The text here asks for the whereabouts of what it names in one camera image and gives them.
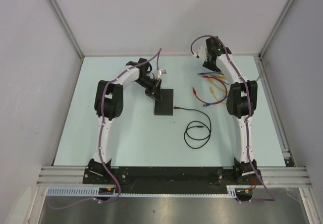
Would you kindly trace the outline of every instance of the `black base panel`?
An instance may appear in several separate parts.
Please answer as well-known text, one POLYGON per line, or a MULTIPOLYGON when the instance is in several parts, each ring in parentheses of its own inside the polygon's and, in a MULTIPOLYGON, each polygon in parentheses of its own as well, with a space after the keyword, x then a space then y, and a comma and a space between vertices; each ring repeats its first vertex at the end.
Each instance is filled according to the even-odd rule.
MULTIPOLYGON (((260 185, 255 175, 236 179, 232 169, 222 167, 112 167, 122 193, 133 194, 226 194, 226 185, 251 186, 253 180, 260 185)), ((114 184, 107 177, 93 176, 85 170, 83 183, 114 184)))
POLYGON ((174 90, 160 89, 162 102, 155 101, 154 114, 155 116, 172 116, 174 105, 174 90))

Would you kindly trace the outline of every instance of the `metal floor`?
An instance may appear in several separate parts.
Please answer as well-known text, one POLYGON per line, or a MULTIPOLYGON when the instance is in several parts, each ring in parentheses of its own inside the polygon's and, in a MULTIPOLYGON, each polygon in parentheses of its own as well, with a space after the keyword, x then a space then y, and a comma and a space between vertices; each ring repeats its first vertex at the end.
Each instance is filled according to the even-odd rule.
MULTIPOLYGON (((275 202, 239 204, 226 198, 187 197, 123 197, 113 203, 98 204, 86 201, 64 210, 61 207, 84 197, 47 197, 41 214, 41 224, 281 224, 309 223, 299 190, 272 189, 275 202)), ((264 189, 256 189, 254 198, 266 197, 264 189)))

